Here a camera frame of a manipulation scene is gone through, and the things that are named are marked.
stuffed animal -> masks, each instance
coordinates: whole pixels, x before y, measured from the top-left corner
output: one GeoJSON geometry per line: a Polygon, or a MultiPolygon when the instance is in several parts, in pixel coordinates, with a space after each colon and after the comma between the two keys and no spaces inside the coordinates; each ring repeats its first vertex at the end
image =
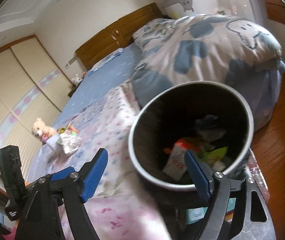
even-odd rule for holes
{"type": "Polygon", "coordinates": [[[32,128],[32,132],[33,135],[39,138],[43,144],[46,143],[50,137],[57,134],[57,131],[54,128],[46,126],[40,118],[36,119],[36,122],[32,128]]]}
{"type": "Polygon", "coordinates": [[[76,77],[72,78],[72,81],[74,82],[75,86],[77,86],[83,81],[83,79],[76,74],[76,77]]]}

trash can rim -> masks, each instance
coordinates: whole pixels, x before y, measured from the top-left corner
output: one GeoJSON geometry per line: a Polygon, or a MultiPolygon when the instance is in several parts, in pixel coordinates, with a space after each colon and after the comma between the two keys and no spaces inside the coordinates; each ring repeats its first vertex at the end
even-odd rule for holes
{"type": "Polygon", "coordinates": [[[136,170],[138,171],[138,173],[143,176],[146,180],[148,180],[149,182],[158,185],[162,188],[165,189],[169,189],[169,190],[174,190],[174,191],[194,191],[196,190],[196,187],[194,184],[189,184],[189,185],[179,185],[179,184],[173,184],[173,183],[169,183],[169,182],[164,182],[160,179],[155,178],[154,176],[150,175],[139,163],[136,155],[135,155],[135,151],[134,151],[134,132],[135,132],[135,128],[137,126],[138,120],[140,119],[140,117],[142,116],[142,114],[146,111],[146,109],[154,102],[156,101],[159,97],[161,97],[163,94],[167,93],[170,90],[173,90],[177,87],[181,87],[181,86],[186,86],[186,85],[190,85],[190,84],[209,84],[209,85],[214,85],[214,86],[218,86],[218,87],[222,87],[226,90],[228,90],[229,92],[233,93],[238,100],[240,100],[241,104],[243,105],[243,107],[246,109],[246,114],[247,114],[247,124],[248,124],[248,135],[247,135],[247,139],[246,142],[243,146],[243,148],[241,149],[241,152],[239,154],[239,156],[234,160],[234,162],[232,163],[231,166],[229,166],[224,172],[223,174],[227,175],[229,173],[231,173],[235,168],[237,168],[237,166],[240,164],[240,162],[243,160],[243,158],[245,157],[245,155],[247,154],[249,147],[251,145],[252,142],[252,137],[253,137],[253,131],[254,131],[254,124],[253,124],[253,116],[252,116],[252,112],[251,109],[249,107],[249,104],[247,103],[247,101],[244,99],[244,97],[235,89],[233,89],[232,87],[225,85],[223,83],[219,83],[216,81],[191,81],[191,82],[186,82],[180,85],[176,85],[174,87],[171,87],[167,90],[165,90],[164,92],[160,93],[159,95],[155,96],[152,100],[150,100],[143,108],[142,110],[139,112],[139,114],[137,115],[136,119],[133,122],[133,125],[130,129],[129,132],[129,138],[128,138],[128,150],[129,150],[129,157],[134,165],[134,167],[136,168],[136,170]]]}

cartoon face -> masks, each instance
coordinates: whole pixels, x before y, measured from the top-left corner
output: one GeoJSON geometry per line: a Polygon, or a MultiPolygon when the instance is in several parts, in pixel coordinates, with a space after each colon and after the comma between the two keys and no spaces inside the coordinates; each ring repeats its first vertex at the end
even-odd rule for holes
{"type": "Polygon", "coordinates": [[[264,27],[248,20],[233,20],[226,25],[227,29],[237,33],[242,43],[249,49],[256,49],[259,35],[271,35],[264,27]]]}

headboard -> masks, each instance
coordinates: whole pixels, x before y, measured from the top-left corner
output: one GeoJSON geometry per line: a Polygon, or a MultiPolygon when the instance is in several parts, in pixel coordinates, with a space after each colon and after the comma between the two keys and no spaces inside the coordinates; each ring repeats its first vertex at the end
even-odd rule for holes
{"type": "Polygon", "coordinates": [[[76,50],[87,70],[118,48],[133,43],[132,34],[153,19],[163,15],[155,3],[146,5],[110,24],[76,50]]]}

trash can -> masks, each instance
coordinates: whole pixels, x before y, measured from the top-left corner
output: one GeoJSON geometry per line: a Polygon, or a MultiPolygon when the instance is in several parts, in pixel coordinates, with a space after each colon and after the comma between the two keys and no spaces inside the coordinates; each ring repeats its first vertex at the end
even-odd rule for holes
{"type": "Polygon", "coordinates": [[[250,107],[236,90],[218,82],[188,82],[162,92],[140,111],[129,133],[129,155],[156,200],[175,206],[184,202],[186,208],[197,206],[192,200],[196,187],[191,179],[189,184],[178,184],[162,172],[168,160],[163,149],[187,136],[183,132],[168,136],[169,129],[208,114],[218,116],[226,130],[223,143],[228,145],[226,156],[232,162],[223,173],[230,177],[244,168],[253,136],[250,107]]]}

